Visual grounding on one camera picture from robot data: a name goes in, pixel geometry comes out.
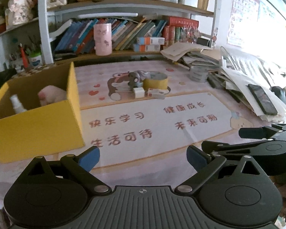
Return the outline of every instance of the pink plush toy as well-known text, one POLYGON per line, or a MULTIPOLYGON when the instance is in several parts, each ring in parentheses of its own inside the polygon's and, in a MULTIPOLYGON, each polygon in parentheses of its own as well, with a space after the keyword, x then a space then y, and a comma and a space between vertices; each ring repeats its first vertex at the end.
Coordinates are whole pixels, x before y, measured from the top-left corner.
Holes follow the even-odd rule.
POLYGON ((51 103, 60 102, 67 99, 67 92, 63 89, 49 85, 43 88, 39 93, 38 97, 40 105, 45 106, 51 103))

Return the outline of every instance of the roll of tape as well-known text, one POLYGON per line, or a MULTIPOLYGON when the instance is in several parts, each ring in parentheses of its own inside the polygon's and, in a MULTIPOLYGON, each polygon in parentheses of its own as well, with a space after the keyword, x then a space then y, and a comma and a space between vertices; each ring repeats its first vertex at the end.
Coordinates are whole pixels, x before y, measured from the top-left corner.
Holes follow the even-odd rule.
POLYGON ((168 78, 167 75, 158 72, 158 71, 151 71, 150 78, 146 78, 143 80, 143 87, 145 90, 148 89, 167 89, 168 78))
POLYGON ((143 88, 133 88, 134 97, 143 98, 145 96, 145 90, 143 88))

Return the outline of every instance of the white bottle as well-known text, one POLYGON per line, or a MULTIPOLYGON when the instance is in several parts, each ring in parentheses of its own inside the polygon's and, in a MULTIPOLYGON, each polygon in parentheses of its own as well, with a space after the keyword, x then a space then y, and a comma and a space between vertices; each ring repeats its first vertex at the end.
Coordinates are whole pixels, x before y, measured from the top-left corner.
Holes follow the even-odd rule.
POLYGON ((15 111, 16 114, 22 113, 27 111, 22 103, 19 101, 18 96, 17 95, 12 95, 10 97, 11 103, 13 104, 13 109, 15 111))

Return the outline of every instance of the yellow tape roll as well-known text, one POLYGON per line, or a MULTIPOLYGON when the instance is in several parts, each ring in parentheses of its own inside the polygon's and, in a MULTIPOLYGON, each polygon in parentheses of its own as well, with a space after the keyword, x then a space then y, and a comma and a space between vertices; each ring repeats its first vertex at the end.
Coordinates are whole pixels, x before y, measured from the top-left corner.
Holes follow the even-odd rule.
POLYGON ((167 89, 168 78, 167 75, 162 72, 151 71, 151 78, 143 80, 143 88, 148 89, 167 89))

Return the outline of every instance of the pink cylinder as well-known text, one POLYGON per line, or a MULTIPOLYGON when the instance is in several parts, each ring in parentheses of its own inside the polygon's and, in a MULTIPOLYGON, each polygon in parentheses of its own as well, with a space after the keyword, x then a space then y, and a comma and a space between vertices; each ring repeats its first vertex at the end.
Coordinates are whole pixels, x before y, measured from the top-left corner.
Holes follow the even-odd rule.
POLYGON ((96 24, 94 29, 95 54, 106 56, 112 53, 111 24, 96 24))

